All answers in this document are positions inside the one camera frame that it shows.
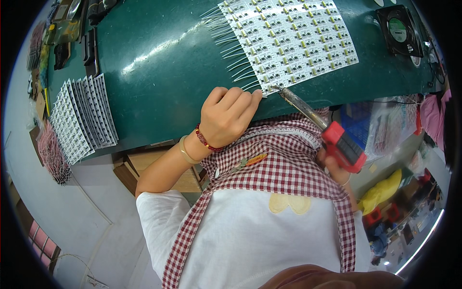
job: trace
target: red beaded bracelet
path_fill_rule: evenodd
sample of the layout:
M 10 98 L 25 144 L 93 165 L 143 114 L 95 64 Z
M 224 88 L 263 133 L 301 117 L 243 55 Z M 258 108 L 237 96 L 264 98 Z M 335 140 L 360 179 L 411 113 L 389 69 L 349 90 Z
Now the red beaded bracelet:
M 198 123 L 198 124 L 196 125 L 196 135 L 197 135 L 197 137 L 199 138 L 199 140 L 202 142 L 202 144 L 203 144 L 204 146 L 206 146 L 208 149 L 210 149 L 211 151 L 213 151 L 213 152 L 219 152 L 219 151 L 221 151 L 223 148 L 214 148 L 214 147 L 210 146 L 210 145 L 207 143 L 207 141 L 205 140 L 204 136 L 203 136 L 203 135 L 201 134 L 201 132 L 199 131 L 199 125 L 200 125 L 200 124 L 201 124 L 201 123 Z

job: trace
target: gingham apron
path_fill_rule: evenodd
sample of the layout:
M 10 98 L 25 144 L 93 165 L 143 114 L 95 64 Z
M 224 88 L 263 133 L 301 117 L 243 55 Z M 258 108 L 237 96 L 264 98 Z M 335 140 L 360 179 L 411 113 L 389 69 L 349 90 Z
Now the gingham apron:
M 327 108 L 317 110 L 326 118 Z M 300 113 L 256 122 L 241 138 L 201 162 L 210 185 L 181 227 L 165 264 L 162 288 L 178 288 L 181 272 L 213 192 L 223 189 L 267 191 L 332 200 L 339 227 L 341 272 L 354 271 L 355 230 L 348 193 L 315 162 L 321 131 Z M 233 171 L 243 158 L 262 161 Z

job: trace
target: black fan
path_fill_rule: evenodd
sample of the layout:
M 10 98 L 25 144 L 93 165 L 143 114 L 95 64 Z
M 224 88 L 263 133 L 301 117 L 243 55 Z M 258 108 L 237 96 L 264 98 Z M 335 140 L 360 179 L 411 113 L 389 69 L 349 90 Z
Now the black fan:
M 378 21 L 388 50 L 393 54 L 423 57 L 420 36 L 404 5 L 377 9 Z

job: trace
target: lace trim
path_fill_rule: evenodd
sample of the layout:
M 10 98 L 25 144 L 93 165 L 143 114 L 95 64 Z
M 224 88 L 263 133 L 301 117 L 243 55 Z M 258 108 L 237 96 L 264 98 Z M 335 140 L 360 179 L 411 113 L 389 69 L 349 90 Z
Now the lace trim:
M 251 132 L 249 134 L 241 136 L 236 142 L 232 144 L 232 146 L 235 146 L 243 141 L 246 141 L 248 139 L 251 139 L 259 135 L 298 135 L 302 137 L 303 139 L 305 139 L 307 142 L 309 142 L 310 145 L 313 147 L 313 149 L 318 149 L 321 147 L 318 140 L 315 137 L 313 137 L 311 134 L 307 133 L 306 131 L 303 131 L 300 129 L 294 129 L 294 128 L 263 129 L 263 130 Z

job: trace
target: apron strap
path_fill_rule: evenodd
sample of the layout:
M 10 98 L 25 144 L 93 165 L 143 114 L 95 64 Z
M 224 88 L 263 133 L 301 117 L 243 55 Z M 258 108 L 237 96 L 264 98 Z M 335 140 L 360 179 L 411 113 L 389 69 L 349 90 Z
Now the apron strap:
M 205 190 L 191 208 L 187 219 L 184 221 L 165 264 L 162 276 L 163 289 L 178 288 L 186 257 L 211 197 L 211 191 Z

